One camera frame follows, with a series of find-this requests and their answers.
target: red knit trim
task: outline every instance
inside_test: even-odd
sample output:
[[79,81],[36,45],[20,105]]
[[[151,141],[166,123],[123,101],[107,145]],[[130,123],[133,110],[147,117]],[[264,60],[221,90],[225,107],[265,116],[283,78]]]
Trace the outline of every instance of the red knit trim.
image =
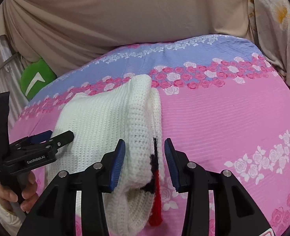
[[161,218],[161,197],[159,186],[159,171],[155,171],[155,198],[152,206],[152,215],[149,217],[148,222],[151,226],[159,226],[163,219]]

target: silver screw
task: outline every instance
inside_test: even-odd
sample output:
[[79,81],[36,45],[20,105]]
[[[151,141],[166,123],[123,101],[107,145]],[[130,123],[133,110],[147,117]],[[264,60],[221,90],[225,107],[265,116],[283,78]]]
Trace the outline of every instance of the silver screw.
[[188,168],[190,168],[190,169],[194,169],[194,168],[196,168],[196,163],[195,163],[195,162],[189,162],[189,163],[187,164],[187,166],[188,166]]
[[65,170],[62,170],[59,172],[59,177],[66,177],[67,172]]
[[103,165],[100,163],[100,162],[96,162],[94,165],[93,165],[94,169],[101,169],[103,167]]
[[224,176],[226,176],[226,177],[229,177],[229,176],[232,175],[232,173],[231,173],[230,170],[224,170],[224,171],[223,171],[223,174],[224,174]]

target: silver satin curtain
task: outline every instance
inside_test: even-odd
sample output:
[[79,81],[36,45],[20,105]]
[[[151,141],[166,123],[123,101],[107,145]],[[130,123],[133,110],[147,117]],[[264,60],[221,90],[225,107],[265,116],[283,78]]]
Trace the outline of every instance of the silver satin curtain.
[[[6,36],[0,36],[0,65],[12,56]],[[14,58],[0,69],[0,93],[10,91],[9,130],[13,127],[27,100],[20,90],[19,80],[24,70],[19,57]]]

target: human hand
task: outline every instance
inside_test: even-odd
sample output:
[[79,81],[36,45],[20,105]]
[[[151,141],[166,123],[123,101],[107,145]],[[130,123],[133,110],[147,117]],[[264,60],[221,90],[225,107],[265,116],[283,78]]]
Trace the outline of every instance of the human hand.
[[[38,200],[38,194],[36,193],[36,191],[36,177],[35,174],[31,171],[28,174],[28,184],[26,185],[26,188],[22,191],[22,197],[25,199],[25,201],[20,204],[20,208],[24,212],[28,213],[35,204],[35,202]],[[0,204],[3,208],[12,212],[13,208],[10,202],[17,202],[17,200],[17,195],[9,187],[5,187],[0,184]]]

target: white arrow symbol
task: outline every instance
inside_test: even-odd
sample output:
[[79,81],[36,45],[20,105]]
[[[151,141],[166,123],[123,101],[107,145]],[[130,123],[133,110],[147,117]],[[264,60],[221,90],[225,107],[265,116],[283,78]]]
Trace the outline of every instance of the white arrow symbol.
[[41,74],[39,72],[36,73],[36,75],[34,76],[34,78],[31,80],[30,84],[28,85],[28,88],[26,90],[25,96],[28,95],[28,93],[30,92],[31,88],[35,85],[35,83],[37,81],[42,81],[42,82],[46,82],[43,77],[41,76]]

